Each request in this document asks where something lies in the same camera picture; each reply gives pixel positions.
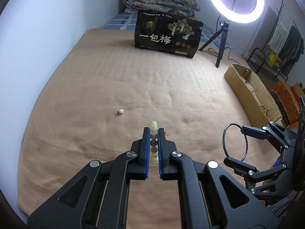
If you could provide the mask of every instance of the floral comforter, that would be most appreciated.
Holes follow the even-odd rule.
[[[131,9],[152,9],[193,18],[194,10],[200,11],[196,0],[123,0]]]

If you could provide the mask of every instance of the led ring lamp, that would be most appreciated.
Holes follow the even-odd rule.
[[[255,21],[263,12],[264,0],[256,0],[256,6],[254,10],[246,15],[241,15],[228,9],[221,0],[211,0],[215,8],[228,20],[238,23],[250,23]]]
[[[236,0],[234,0],[232,8],[228,9],[221,0],[211,0],[215,8],[226,17],[225,22],[221,24],[222,28],[216,32],[199,50],[202,51],[210,43],[214,41],[220,34],[222,35],[222,40],[220,42],[218,57],[216,61],[216,67],[219,67],[220,60],[224,54],[226,48],[227,35],[229,30],[229,21],[234,21],[238,23],[250,23],[255,21],[263,12],[264,0],[256,0],[256,6],[254,10],[246,15],[238,14],[233,11]]]

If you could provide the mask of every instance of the bed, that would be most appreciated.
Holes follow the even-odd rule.
[[[120,13],[117,17],[105,25],[103,29],[135,31],[137,16],[137,14]],[[215,32],[213,32],[211,28],[209,28],[206,24],[203,24],[200,42],[206,43],[214,35],[214,33]],[[212,42],[212,45],[219,48],[220,41],[221,36],[217,37]]]
[[[133,22],[133,17],[124,20]],[[225,126],[249,124],[223,77],[232,63],[226,56],[217,69],[216,57],[205,51],[189,59],[137,49],[129,26],[86,32],[42,92],[19,165],[18,205],[26,214],[91,160],[114,160],[129,150],[153,120],[193,160],[215,160],[222,166]],[[121,108],[125,112],[118,115]],[[228,130],[226,144],[232,156],[244,155],[238,129]],[[268,142],[249,139],[247,163],[264,170],[277,157]],[[150,162],[148,180],[131,182],[127,228],[180,226],[176,182],[161,181],[158,165]]]

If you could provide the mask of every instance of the tan blanket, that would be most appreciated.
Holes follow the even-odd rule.
[[[206,52],[188,59],[137,49],[134,32],[89,30],[33,111],[20,160],[19,207],[30,215],[91,160],[114,160],[129,150],[153,120],[193,160],[223,166],[225,126],[249,121],[223,77],[232,63],[227,52],[219,69],[215,62]],[[243,156],[238,128],[228,130],[226,143],[231,156]],[[247,163],[264,170],[277,157],[268,142],[249,139]],[[161,181],[150,162],[149,179],[131,182],[127,228],[180,226],[176,182]]]

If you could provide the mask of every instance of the black snack package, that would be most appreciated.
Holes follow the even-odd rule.
[[[203,23],[185,17],[140,9],[135,26],[135,46],[193,58]]]

